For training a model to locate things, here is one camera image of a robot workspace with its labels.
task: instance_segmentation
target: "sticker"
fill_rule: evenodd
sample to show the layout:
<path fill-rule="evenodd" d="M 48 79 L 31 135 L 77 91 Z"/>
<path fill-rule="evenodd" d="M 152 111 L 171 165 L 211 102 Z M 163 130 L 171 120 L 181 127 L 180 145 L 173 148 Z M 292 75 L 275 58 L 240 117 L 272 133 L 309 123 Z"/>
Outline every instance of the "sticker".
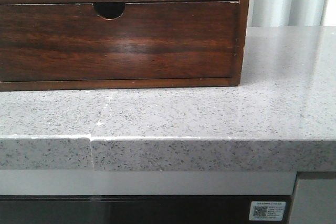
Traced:
<path fill-rule="evenodd" d="M 285 213 L 286 202 L 252 201 L 249 220 L 281 221 Z"/>

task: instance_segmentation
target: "qr code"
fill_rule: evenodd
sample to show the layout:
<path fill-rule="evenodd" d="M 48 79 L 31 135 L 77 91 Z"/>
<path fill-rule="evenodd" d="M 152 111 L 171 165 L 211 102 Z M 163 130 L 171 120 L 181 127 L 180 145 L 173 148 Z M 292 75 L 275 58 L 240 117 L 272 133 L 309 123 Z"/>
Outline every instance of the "qr code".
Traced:
<path fill-rule="evenodd" d="M 253 216 L 254 217 L 266 217 L 267 214 L 267 208 L 266 206 L 255 206 L 253 210 Z"/>

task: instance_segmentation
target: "finger pull hole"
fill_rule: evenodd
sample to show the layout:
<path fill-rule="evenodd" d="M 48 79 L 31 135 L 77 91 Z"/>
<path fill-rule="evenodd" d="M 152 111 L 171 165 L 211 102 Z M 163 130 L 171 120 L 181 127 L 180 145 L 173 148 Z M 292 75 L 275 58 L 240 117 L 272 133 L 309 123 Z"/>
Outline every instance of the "finger pull hole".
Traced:
<path fill-rule="evenodd" d="M 93 4 L 98 15 L 104 19 L 112 20 L 119 18 L 125 10 L 124 2 L 97 2 Z"/>

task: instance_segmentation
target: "wooden drawer box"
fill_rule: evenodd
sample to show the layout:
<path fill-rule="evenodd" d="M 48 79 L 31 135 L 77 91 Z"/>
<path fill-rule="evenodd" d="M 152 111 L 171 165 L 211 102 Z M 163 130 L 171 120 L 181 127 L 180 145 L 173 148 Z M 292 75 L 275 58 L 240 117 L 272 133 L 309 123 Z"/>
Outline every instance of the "wooden drawer box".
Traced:
<path fill-rule="evenodd" d="M 1 1 L 0 90 L 239 84 L 248 0 Z"/>

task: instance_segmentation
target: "quartz countertop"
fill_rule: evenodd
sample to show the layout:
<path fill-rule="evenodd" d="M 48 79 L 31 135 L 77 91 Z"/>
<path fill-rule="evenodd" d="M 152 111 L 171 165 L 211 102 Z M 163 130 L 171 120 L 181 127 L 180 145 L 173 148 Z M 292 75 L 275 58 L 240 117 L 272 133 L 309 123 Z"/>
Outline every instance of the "quartz countertop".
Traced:
<path fill-rule="evenodd" d="M 248 28 L 238 87 L 1 92 L 0 169 L 336 171 L 336 27 Z"/>

